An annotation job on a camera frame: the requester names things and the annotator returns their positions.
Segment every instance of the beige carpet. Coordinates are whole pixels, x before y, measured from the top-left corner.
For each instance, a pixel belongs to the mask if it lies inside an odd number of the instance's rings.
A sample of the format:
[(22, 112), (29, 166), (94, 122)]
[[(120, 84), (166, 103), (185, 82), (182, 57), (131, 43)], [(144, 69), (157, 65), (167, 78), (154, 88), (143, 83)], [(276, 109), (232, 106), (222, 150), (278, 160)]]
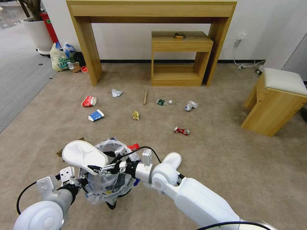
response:
[[(279, 230), (307, 229), (307, 124), (297, 114), (274, 137), (240, 128), (247, 115), (243, 101), (258, 78), (253, 69), (219, 64), (210, 87), (183, 88), (151, 87), (149, 64), (108, 64), (103, 69), (95, 88), (88, 74), (58, 73), (0, 135), (1, 229), (13, 227), (20, 191), (66, 167), (55, 152), (83, 136), (92, 144), (116, 136), (126, 144), (151, 146), (161, 159), (179, 152), (183, 161), (178, 170), (221, 195), (242, 218), (262, 219)], [(113, 98), (112, 88), (124, 93)], [(97, 97), (95, 107), (81, 106), (87, 95)], [(174, 103), (159, 106), (159, 98)], [(199, 106), (186, 112), (189, 100)], [(105, 117), (91, 122), (87, 116), (96, 109)], [(131, 118), (134, 110), (139, 121)], [(175, 126), (191, 134), (176, 134)], [(31, 188), (22, 197), (21, 210), (36, 201), (39, 194)], [(64, 230), (197, 228), (170, 198), (142, 184), (120, 198), (113, 211), (91, 206), (80, 192), (69, 213)]]

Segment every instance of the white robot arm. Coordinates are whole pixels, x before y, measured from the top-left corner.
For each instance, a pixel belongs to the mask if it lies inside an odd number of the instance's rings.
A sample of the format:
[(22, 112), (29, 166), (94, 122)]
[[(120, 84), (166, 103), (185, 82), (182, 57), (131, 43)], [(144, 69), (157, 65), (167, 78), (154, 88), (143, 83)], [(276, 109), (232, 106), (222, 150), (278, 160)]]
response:
[[(119, 166), (119, 172), (130, 174), (133, 178), (140, 179), (146, 187), (156, 189), (160, 194), (169, 196), (174, 200), (175, 205), (200, 227), (212, 225), (210, 228), (217, 229), (220, 226), (224, 230), (277, 230), (263, 221), (243, 223), (244, 220), (231, 209), (222, 197), (197, 180), (187, 178), (177, 172), (180, 162), (180, 155), (172, 153), (162, 163), (154, 167), (152, 150), (145, 149), (141, 162), (136, 161), (128, 164), (121, 162), (117, 166)], [(114, 165), (100, 167), (100, 172), (110, 167), (114, 169)], [(80, 188), (79, 184), (81, 184), (81, 181), (73, 179), (75, 173), (73, 167), (67, 167), (63, 170), (67, 175), (66, 178), (61, 178), (62, 182), (67, 182), (67, 177), (69, 177), (69, 185), (58, 191), (53, 191), (54, 180), (51, 177), (37, 181), (36, 184), (42, 194), (43, 201), (25, 209), (16, 220), (14, 230), (58, 230), (61, 228), (64, 223), (63, 217), (73, 203)], [(95, 173), (95, 170), (89, 168), (89, 172)]]

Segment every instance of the potted plant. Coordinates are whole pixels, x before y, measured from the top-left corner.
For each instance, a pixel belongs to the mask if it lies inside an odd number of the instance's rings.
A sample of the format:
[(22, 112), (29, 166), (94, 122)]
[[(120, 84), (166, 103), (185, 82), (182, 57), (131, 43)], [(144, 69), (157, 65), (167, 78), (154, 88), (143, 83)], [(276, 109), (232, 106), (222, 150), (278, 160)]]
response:
[(26, 4), (32, 13), (32, 17), (25, 18), (22, 22), (29, 31), (38, 52), (42, 55), (50, 54), (53, 42), (40, 15), (41, 0), (19, 0), (19, 2), (22, 6)]

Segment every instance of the small wooden cabinet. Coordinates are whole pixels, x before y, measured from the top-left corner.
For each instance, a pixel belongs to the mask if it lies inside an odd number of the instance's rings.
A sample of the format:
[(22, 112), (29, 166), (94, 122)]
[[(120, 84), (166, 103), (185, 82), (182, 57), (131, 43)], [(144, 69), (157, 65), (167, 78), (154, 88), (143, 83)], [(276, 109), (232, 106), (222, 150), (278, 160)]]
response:
[[(184, 38), (175, 38), (177, 31), (152, 31), (152, 86), (201, 86), (213, 41), (202, 31), (183, 31)], [(196, 52), (193, 64), (157, 65), (156, 52)]]

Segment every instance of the plant pot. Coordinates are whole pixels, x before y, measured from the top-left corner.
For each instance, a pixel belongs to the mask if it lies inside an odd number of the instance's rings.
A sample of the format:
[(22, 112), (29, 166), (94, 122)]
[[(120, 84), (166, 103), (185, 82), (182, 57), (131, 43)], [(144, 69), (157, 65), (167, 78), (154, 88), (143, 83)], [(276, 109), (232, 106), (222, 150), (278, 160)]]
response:
[(29, 34), (38, 51), (48, 52), (51, 50), (53, 42), (45, 26), (44, 21), (34, 21), (33, 17), (22, 20), (29, 31)]

